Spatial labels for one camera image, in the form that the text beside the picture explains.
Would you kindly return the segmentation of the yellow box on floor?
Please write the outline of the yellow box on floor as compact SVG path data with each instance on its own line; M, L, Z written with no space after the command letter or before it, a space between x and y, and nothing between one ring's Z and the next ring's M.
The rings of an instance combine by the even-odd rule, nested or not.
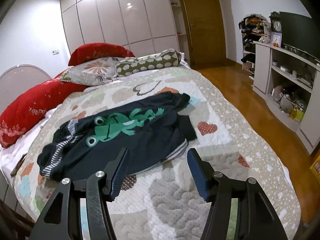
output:
M316 177L317 181L320 183L320 155L310 166L312 174Z

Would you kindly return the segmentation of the white bed headboard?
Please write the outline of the white bed headboard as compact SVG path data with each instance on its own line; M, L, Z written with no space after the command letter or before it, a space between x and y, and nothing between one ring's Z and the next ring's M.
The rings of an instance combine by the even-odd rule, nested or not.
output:
M1 113L21 94L45 81L51 76L31 64L19 64L6 70L0 80Z

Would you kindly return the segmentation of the floral grey pillow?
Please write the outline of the floral grey pillow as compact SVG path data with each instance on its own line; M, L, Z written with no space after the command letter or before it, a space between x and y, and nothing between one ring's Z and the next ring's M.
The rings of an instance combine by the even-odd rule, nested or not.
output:
M119 57L103 57L73 66L63 72L60 81L86 86L110 83L116 77L116 65L122 59Z

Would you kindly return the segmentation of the heart pattern quilt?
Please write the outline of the heart pattern quilt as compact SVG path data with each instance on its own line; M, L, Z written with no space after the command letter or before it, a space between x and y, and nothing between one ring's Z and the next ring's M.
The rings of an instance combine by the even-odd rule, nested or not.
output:
M28 150L12 184L37 219L62 178L85 179L127 147L131 162L108 205L118 239L199 239L210 205L198 194L187 150L229 178L254 177L288 239L301 209L287 172L268 143L200 73L167 68L73 93Z

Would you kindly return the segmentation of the dark phone on bed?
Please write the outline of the dark phone on bed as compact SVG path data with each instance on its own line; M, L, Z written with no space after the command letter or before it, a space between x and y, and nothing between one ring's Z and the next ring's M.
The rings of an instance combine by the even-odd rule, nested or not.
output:
M18 163L14 167L13 171L11 172L11 174L10 174L11 177L16 176L18 170L20 169L20 167L22 166L22 164L25 160L26 155L27 155L26 153L24 155L22 155L21 159L18 161Z

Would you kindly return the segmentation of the olive dotted bolster pillow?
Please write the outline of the olive dotted bolster pillow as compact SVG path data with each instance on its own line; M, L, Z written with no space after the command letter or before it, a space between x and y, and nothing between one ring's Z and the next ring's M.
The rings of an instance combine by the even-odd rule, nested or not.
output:
M166 49L160 53L142 57L127 57L116 65L118 77L126 77L147 70L176 67L180 64L182 54L175 49Z

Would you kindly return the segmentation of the red pillow near headboard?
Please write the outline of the red pillow near headboard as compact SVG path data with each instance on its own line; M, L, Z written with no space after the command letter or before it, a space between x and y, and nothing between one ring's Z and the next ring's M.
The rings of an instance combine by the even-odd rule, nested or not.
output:
M1 146L7 148L31 130L45 114L75 92L87 88L54 78L27 90L1 114Z

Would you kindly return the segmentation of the white tv cabinet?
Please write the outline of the white tv cabinet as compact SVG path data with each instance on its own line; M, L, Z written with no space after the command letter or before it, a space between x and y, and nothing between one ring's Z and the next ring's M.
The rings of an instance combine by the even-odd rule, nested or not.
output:
M256 42L255 48L253 90L313 153L319 145L319 64L270 44ZM294 105L304 111L301 122L289 117Z

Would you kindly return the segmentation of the dark mantel clock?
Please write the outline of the dark mantel clock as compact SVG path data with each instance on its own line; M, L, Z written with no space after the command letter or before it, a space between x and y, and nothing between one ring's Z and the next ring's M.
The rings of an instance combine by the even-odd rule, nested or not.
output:
M271 20L271 31L274 33L282 33L280 13L273 11L269 16Z

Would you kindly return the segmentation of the red pillow at back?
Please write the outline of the red pillow at back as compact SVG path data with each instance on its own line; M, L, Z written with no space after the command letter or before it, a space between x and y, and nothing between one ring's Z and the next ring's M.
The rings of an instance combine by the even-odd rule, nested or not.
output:
M109 43L88 43L72 52L68 66L77 66L103 57L135 57L134 53L123 46Z

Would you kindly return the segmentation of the black television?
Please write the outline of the black television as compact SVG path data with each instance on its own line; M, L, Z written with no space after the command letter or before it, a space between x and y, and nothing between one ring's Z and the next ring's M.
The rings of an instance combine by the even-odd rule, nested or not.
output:
M282 46L305 51L319 59L319 29L312 18L280 12Z

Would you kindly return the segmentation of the cluttered shoe rack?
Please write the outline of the cluttered shoe rack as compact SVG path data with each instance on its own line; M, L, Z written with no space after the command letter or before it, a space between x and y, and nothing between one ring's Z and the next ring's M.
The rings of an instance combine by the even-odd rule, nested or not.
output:
M242 36L242 69L254 80L256 42L265 43L270 29L270 23L261 14L248 14L238 24Z

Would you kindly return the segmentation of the dark frog print pants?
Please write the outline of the dark frog print pants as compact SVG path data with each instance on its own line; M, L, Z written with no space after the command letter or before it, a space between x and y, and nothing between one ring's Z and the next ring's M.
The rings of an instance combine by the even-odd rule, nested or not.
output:
M188 94L163 92L79 120L54 133L37 159L40 175L54 181L87 179L129 150L127 175L172 160L197 138L187 115Z

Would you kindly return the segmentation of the yellow container on shelf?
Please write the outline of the yellow container on shelf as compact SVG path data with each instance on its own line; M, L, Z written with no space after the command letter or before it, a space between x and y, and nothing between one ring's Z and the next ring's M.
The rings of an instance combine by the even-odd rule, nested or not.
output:
M304 117L304 111L298 105L294 105L292 111L289 114L289 117L292 120L296 120L298 122L301 122Z

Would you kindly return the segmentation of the white wardrobe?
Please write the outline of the white wardrobe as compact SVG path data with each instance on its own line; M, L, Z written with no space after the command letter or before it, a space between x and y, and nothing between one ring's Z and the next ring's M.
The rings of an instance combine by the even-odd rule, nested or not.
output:
M140 57L179 50L170 0L60 0L69 52L88 43L124 46Z

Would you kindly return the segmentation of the wooden door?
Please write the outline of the wooden door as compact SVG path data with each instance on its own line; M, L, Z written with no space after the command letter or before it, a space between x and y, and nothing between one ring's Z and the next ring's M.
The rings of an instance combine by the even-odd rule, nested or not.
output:
M191 64L226 59L225 30L219 0L179 0Z

